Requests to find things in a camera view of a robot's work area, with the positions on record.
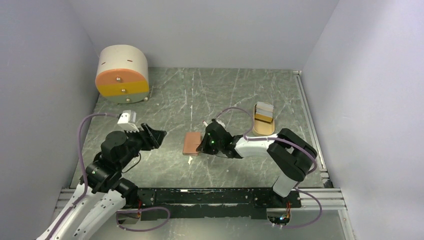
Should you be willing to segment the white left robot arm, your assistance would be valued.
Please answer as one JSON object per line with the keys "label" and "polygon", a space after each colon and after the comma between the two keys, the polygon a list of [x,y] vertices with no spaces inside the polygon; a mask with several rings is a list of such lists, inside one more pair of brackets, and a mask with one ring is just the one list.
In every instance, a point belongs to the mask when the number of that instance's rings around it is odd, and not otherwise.
{"label": "white left robot arm", "polygon": [[166,135],[146,123],[110,132],[72,197],[38,239],[88,240],[118,210],[139,204],[139,188],[122,177],[123,169],[141,151],[158,149]]}

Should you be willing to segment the pink leather card holder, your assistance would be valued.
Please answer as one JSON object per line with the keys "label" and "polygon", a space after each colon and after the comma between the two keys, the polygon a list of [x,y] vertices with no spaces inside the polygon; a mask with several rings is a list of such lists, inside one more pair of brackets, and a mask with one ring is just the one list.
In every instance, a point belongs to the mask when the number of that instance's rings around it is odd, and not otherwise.
{"label": "pink leather card holder", "polygon": [[200,132],[187,132],[184,137],[182,154],[185,156],[198,156],[197,148],[202,142]]}

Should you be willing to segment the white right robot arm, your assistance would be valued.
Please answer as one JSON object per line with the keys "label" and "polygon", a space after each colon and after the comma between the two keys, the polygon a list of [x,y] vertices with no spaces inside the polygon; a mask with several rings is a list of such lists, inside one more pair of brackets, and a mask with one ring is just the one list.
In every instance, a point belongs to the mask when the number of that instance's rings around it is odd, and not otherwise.
{"label": "white right robot arm", "polygon": [[208,155],[222,153],[229,159],[271,158],[280,169],[269,197],[275,207],[287,203],[289,193],[318,167],[317,151],[288,128],[267,136],[231,135],[213,119],[196,150]]}

